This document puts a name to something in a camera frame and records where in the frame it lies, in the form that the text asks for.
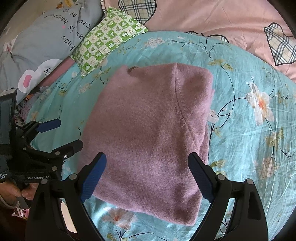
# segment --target teal bed sheet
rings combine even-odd
[[[59,118],[62,122],[58,129],[39,134],[33,147],[51,151],[80,139],[98,95],[121,65],[143,67],[173,62],[212,72],[215,95],[208,118],[209,165],[229,180],[254,180],[271,240],[296,205],[296,84],[227,42],[181,32],[148,32],[122,44],[84,78],[74,64],[39,97],[28,115],[27,121]],[[64,163],[64,178],[76,172],[77,160],[78,155],[74,155]],[[226,230],[232,205],[233,201],[218,237]],[[95,197],[85,206],[106,240],[186,241],[197,229],[209,203],[202,200],[195,226],[121,210]]]

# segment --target silver rivet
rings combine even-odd
[[[74,179],[76,179],[77,178],[77,175],[75,174],[75,173],[73,173],[73,174],[71,174],[70,176],[69,176],[69,179],[70,180],[74,180]]]
[[[252,185],[253,184],[253,180],[252,179],[247,179],[247,183],[249,183],[250,185]]]
[[[47,183],[47,179],[46,178],[45,179],[42,179],[40,183],[41,184],[46,184]]]
[[[218,179],[221,180],[221,181],[225,180],[225,176],[222,175],[222,174],[219,174],[217,177],[218,177]]]

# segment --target gray pillowcase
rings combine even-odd
[[[20,32],[11,49],[0,48],[0,89],[18,88],[17,103],[79,45],[103,14],[100,0],[55,9]]]

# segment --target floral fabric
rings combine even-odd
[[[81,75],[86,76],[120,44],[147,31],[144,25],[125,12],[109,7],[107,17],[86,35],[71,58],[77,62]]]
[[[224,41],[180,32],[148,32],[119,46],[83,79],[74,64],[29,113],[27,121],[60,118],[62,122],[59,128],[40,133],[33,140],[34,148],[51,152],[79,139],[98,95],[123,64],[131,68],[174,62],[207,68],[213,74],[209,165],[229,180],[254,181],[272,240],[296,205],[296,84]],[[74,155],[65,162],[64,178],[76,172],[77,160]],[[100,233],[111,241],[188,241],[209,207],[203,199],[196,224],[182,226],[121,210],[94,197],[84,205]],[[232,205],[230,201],[217,237],[226,230]]]

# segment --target pink ear print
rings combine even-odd
[[[31,79],[32,79],[32,75],[28,74],[25,76],[24,83],[23,83],[25,88],[29,87]]]

